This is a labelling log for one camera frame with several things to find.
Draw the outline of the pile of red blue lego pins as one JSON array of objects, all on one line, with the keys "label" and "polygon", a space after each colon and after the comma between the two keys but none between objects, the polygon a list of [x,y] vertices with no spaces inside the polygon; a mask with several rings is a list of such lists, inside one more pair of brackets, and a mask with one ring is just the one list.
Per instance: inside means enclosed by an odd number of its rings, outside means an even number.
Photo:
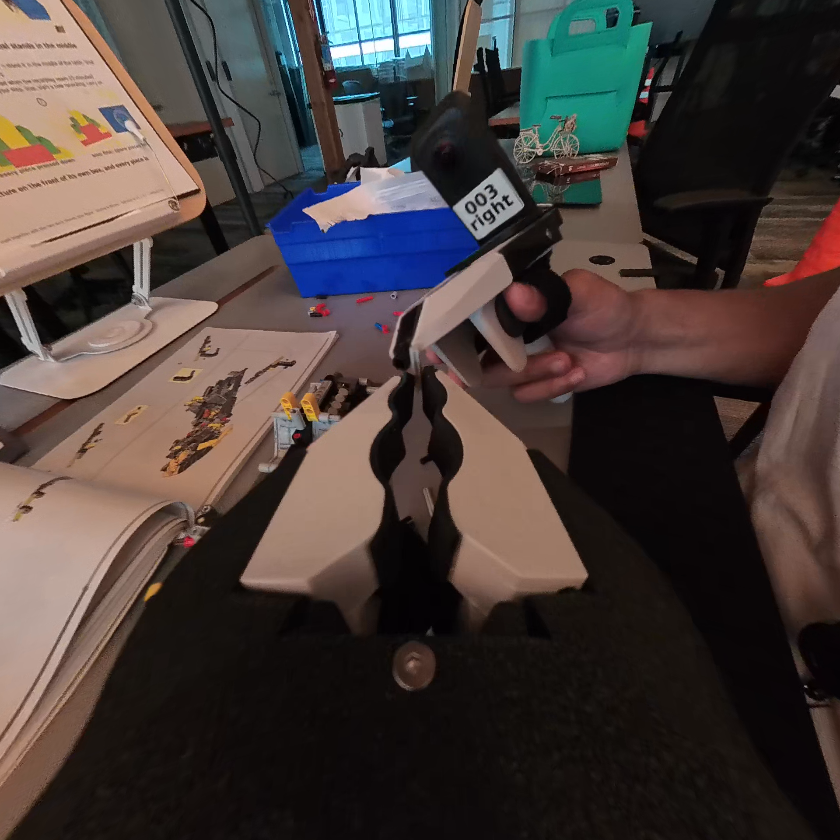
[{"label": "pile of red blue lego pins", "polygon": [[361,292],[342,296],[317,296],[306,302],[311,320],[326,319],[333,326],[350,327],[363,333],[390,336],[410,301],[397,291]]}]

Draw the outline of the orange traffic cone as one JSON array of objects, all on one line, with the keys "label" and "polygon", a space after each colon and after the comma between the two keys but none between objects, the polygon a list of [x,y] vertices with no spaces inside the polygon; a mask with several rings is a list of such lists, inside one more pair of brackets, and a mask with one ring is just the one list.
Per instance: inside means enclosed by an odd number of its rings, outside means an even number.
[{"label": "orange traffic cone", "polygon": [[839,267],[839,202],[836,202],[804,252],[789,272],[770,278],[763,287],[782,287]]}]

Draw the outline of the blue plastic bin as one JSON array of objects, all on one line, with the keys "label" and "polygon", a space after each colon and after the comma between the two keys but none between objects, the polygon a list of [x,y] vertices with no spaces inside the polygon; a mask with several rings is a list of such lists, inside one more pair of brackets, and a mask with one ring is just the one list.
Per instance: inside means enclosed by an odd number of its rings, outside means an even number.
[{"label": "blue plastic bin", "polygon": [[340,222],[325,232],[307,214],[358,189],[352,183],[306,189],[267,223],[302,298],[434,287],[477,251],[446,206]]}]

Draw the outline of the wooden post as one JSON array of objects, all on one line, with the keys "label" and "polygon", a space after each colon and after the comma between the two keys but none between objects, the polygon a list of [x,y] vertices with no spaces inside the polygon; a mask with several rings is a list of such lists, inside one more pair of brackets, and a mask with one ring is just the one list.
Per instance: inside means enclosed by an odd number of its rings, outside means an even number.
[{"label": "wooden post", "polygon": [[325,175],[328,184],[337,183],[345,155],[331,88],[336,81],[335,72],[328,68],[324,57],[327,42],[319,27],[315,2],[289,1],[288,4]]}]

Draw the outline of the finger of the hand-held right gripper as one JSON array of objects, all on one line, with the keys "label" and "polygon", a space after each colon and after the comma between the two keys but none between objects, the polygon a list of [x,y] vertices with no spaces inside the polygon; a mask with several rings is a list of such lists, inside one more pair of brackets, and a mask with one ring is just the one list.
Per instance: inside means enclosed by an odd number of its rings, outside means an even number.
[{"label": "finger of the hand-held right gripper", "polygon": [[427,352],[435,355],[457,380],[469,389],[482,386],[484,371],[482,357],[489,343],[474,323],[465,320],[445,336],[437,339]]},{"label": "finger of the hand-held right gripper", "polygon": [[436,342],[494,300],[511,284],[501,253],[488,253],[451,275],[398,318],[391,360],[398,371],[416,371],[417,359]]}]

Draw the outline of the black metal pole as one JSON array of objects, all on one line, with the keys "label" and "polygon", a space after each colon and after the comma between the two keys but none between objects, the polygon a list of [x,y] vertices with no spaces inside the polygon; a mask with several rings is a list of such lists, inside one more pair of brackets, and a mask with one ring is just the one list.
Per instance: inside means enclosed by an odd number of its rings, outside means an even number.
[{"label": "black metal pole", "polygon": [[192,76],[198,97],[201,100],[205,115],[213,132],[217,152],[223,163],[228,180],[234,189],[240,213],[242,214],[248,231],[254,236],[263,234],[256,211],[249,197],[245,179],[238,166],[238,159],[228,138],[223,118],[217,108],[212,89],[207,81],[203,63],[198,54],[193,35],[186,20],[185,12],[179,1],[165,1],[164,5],[170,15],[175,34],[178,38],[185,62]]}]

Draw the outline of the brown small box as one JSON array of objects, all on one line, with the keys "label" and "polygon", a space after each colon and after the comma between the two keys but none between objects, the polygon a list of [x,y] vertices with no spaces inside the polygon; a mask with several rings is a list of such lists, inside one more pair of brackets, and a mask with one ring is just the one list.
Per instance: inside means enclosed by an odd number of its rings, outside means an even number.
[{"label": "brown small box", "polygon": [[588,154],[557,159],[540,159],[528,164],[534,176],[544,182],[596,179],[601,172],[614,168],[618,158],[612,154]]}]

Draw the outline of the wooden document stand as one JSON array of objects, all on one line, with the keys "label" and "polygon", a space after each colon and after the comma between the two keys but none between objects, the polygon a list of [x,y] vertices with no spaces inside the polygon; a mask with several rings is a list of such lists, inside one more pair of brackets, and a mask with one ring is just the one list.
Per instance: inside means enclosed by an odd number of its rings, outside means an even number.
[{"label": "wooden document stand", "polygon": [[[182,152],[172,133],[168,129],[167,131],[176,149]],[[194,217],[165,230],[193,220],[201,214],[205,205],[206,194],[201,210]],[[120,247],[108,246],[95,255],[71,258],[66,264],[48,269],[45,275],[35,280],[23,280],[12,284],[2,280],[2,298],[10,309],[22,344],[28,351],[25,358],[2,373],[2,385],[57,399],[87,396],[114,382],[213,315],[217,310],[217,304],[213,301],[151,295],[153,236],[165,230],[150,236],[132,238],[128,244]],[[57,342],[48,344],[43,341],[29,310],[25,289],[63,271],[79,268],[92,259],[115,256],[120,249],[129,246],[133,249],[133,284],[129,302]]]}]

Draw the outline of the wooden bicycle model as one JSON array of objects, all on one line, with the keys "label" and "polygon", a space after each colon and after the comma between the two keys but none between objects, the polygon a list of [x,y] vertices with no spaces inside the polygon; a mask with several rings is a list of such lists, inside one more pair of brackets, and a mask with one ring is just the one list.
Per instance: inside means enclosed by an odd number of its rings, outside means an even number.
[{"label": "wooden bicycle model", "polygon": [[554,114],[553,131],[546,140],[540,138],[540,126],[534,124],[529,129],[521,129],[513,144],[513,160],[520,164],[529,164],[538,157],[551,155],[554,159],[574,158],[580,152],[580,142],[574,133],[577,115]]}]

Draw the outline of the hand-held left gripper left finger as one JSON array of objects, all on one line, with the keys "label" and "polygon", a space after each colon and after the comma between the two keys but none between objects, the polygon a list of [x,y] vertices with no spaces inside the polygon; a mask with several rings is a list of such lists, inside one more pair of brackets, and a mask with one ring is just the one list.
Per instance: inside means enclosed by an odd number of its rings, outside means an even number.
[{"label": "hand-held left gripper left finger", "polygon": [[307,447],[241,575],[244,588],[330,602],[353,633],[375,630],[396,578],[392,477],[414,396],[413,375],[393,376]]}]

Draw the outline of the person's right forearm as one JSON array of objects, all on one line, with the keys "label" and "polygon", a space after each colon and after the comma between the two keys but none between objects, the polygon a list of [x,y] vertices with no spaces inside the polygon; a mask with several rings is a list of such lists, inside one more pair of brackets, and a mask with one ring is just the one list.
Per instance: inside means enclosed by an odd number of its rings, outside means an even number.
[{"label": "person's right forearm", "polygon": [[635,292],[626,375],[778,385],[838,286],[833,269],[783,287]]}]

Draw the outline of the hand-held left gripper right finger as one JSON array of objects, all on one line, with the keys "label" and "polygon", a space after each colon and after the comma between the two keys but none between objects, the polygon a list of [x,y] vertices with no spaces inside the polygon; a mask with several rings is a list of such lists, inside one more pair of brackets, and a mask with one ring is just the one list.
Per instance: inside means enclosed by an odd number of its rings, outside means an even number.
[{"label": "hand-held left gripper right finger", "polygon": [[440,474],[427,545],[444,614],[477,631],[501,603],[580,589],[587,570],[543,481],[554,464],[433,367],[422,402]]}]

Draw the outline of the printed instruction sheet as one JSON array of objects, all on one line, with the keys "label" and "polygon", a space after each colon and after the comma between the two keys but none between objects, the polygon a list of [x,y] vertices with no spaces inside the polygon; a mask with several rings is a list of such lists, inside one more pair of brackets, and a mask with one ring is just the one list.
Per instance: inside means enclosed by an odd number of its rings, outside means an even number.
[{"label": "printed instruction sheet", "polygon": [[194,217],[201,178],[84,14],[2,2],[1,265],[7,284]]}]

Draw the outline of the lego instruction booklet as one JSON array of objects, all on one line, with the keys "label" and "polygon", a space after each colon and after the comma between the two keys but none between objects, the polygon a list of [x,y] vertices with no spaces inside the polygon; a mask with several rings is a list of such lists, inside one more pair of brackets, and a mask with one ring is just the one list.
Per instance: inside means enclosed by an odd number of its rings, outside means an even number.
[{"label": "lego instruction booklet", "polygon": [[2,465],[2,781],[337,339],[207,330],[35,466]]}]

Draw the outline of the person's right hand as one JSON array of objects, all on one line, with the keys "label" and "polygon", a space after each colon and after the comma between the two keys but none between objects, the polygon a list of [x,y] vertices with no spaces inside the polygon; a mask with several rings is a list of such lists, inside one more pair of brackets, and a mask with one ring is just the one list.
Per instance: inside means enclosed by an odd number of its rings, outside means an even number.
[{"label": "person's right hand", "polygon": [[549,333],[549,349],[529,356],[520,372],[486,355],[483,387],[507,388],[520,403],[539,403],[645,373],[644,347],[636,341],[642,298],[584,269],[566,271],[562,279],[571,304]]}]

